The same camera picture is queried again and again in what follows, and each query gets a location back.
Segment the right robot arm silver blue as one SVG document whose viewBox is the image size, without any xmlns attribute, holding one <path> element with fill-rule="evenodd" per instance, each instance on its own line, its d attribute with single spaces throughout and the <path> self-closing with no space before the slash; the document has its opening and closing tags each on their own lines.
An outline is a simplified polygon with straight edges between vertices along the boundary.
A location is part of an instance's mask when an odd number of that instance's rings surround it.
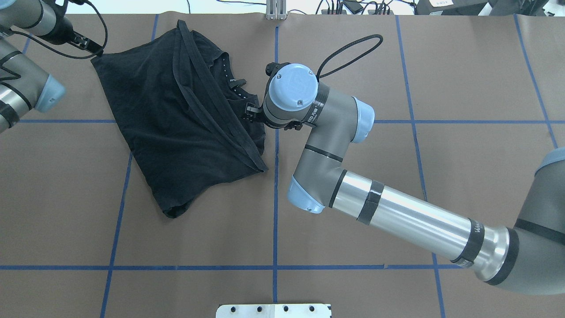
<svg viewBox="0 0 565 318">
<path fill-rule="evenodd" d="M 349 145 L 373 129 L 373 107 L 329 88 L 300 63 L 272 62 L 266 74 L 263 103 L 248 106 L 246 119 L 273 129 L 311 127 L 287 192 L 294 206 L 342 211 L 503 290 L 564 293 L 563 148 L 543 158 L 514 226 L 489 227 L 343 168 Z"/>
</svg>

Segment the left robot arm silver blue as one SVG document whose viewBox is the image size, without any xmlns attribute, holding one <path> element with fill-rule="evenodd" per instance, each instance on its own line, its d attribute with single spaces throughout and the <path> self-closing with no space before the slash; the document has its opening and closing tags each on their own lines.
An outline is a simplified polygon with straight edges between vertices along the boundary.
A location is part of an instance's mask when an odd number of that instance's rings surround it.
<svg viewBox="0 0 565 318">
<path fill-rule="evenodd" d="M 0 130 L 14 127 L 31 110 L 47 112 L 65 95 L 65 88 L 53 75 L 8 42 L 12 35 L 26 38 L 54 50 L 70 44 L 87 52 L 85 60 L 101 56 L 105 44 L 74 30 L 65 16 L 68 1 L 3 0 L 0 4 Z"/>
</svg>

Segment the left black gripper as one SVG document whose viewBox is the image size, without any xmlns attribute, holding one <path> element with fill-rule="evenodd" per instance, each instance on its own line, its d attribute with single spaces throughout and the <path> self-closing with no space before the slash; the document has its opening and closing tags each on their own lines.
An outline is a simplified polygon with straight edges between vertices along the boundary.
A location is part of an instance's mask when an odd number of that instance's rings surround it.
<svg viewBox="0 0 565 318">
<path fill-rule="evenodd" d="M 101 56 L 104 53 L 103 46 L 74 31 L 72 23 L 65 17 L 69 2 L 85 4 L 83 0 L 64 0 L 62 5 L 58 5 L 56 0 L 46 1 L 55 17 L 54 26 L 46 35 L 46 41 L 54 45 L 71 44 L 76 48 L 84 48 L 92 57 Z"/>
</svg>

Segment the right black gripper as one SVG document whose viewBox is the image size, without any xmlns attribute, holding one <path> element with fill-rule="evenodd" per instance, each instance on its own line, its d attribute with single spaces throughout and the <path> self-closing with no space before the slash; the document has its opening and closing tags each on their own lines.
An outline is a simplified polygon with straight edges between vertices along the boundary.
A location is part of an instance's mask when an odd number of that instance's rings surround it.
<svg viewBox="0 0 565 318">
<path fill-rule="evenodd" d="M 250 122 L 260 122 L 265 124 L 271 129 L 295 129 L 300 131 L 303 127 L 303 123 L 297 120 L 282 120 L 282 122 L 277 122 L 274 120 L 274 115 L 267 115 L 267 93 L 270 89 L 270 84 L 272 79 L 278 74 L 278 72 L 285 66 L 290 65 L 290 62 L 277 63 L 271 62 L 266 66 L 266 74 L 269 79 L 266 82 L 266 88 L 264 91 L 264 99 L 261 105 L 256 105 L 254 103 L 248 102 L 245 109 L 245 118 Z"/>
</svg>

